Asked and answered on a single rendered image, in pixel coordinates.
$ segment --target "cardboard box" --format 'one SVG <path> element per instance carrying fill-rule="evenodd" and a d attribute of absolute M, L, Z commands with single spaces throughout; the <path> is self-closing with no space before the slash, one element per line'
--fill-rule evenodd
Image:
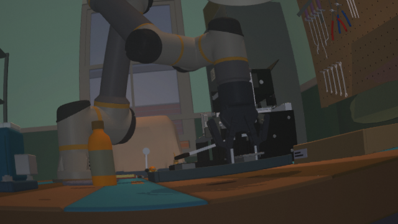
<path fill-rule="evenodd" d="M 398 124 L 362 129 L 294 146 L 294 163 L 362 156 L 398 147 Z"/>

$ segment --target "blue container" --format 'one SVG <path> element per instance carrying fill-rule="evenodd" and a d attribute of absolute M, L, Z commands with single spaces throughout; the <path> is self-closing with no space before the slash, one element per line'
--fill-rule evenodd
<path fill-rule="evenodd" d="M 10 175 L 13 180 L 26 180 L 26 175 L 17 175 L 15 154 L 24 154 L 24 136 L 11 128 L 0 128 L 0 181 Z"/>

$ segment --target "window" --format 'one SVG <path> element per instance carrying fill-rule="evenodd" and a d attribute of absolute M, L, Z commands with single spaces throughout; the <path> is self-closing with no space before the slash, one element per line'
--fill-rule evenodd
<path fill-rule="evenodd" d="M 155 0 L 144 14 L 160 30 L 184 35 L 180 0 Z M 80 100 L 94 99 L 100 93 L 103 61 L 109 23 L 87 4 L 82 6 L 80 38 Z M 195 118 L 190 78 L 168 65 L 131 62 L 126 98 L 137 117 L 167 115 L 176 125 L 181 141 L 190 141 L 195 150 Z"/>

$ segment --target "bottle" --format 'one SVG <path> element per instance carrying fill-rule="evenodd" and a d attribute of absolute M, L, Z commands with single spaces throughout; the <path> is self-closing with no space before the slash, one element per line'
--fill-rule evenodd
<path fill-rule="evenodd" d="M 117 183 L 111 138 L 104 132 L 104 121 L 91 122 L 93 134 L 88 138 L 88 158 L 94 186 Z"/>

